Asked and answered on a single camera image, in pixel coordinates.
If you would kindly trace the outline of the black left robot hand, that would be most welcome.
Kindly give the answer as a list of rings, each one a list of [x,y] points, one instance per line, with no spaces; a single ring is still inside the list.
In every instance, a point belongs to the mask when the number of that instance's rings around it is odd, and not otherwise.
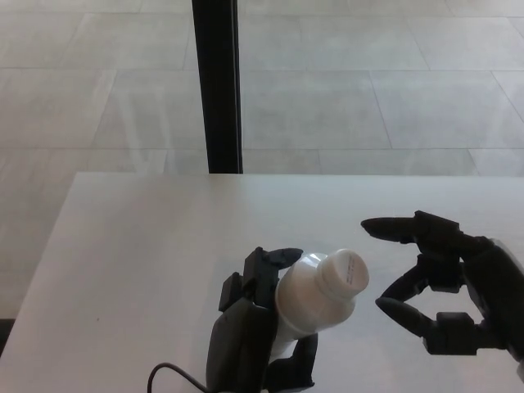
[[[206,361],[211,392],[300,392],[314,386],[318,334],[300,338],[292,355],[271,359],[278,335],[278,274],[302,256],[297,248],[255,248],[243,273],[223,282]]]

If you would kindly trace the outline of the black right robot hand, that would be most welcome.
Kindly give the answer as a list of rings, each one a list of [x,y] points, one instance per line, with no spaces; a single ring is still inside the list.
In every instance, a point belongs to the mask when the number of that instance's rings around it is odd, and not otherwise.
[[[420,210],[412,217],[366,219],[361,226],[377,239],[418,247],[416,264],[376,304],[422,338],[429,354],[475,355],[480,349],[497,349],[523,361],[523,267],[502,242],[467,235],[459,223]],[[426,288],[456,294],[461,287],[482,315],[480,323],[464,312],[429,318],[408,303]]]

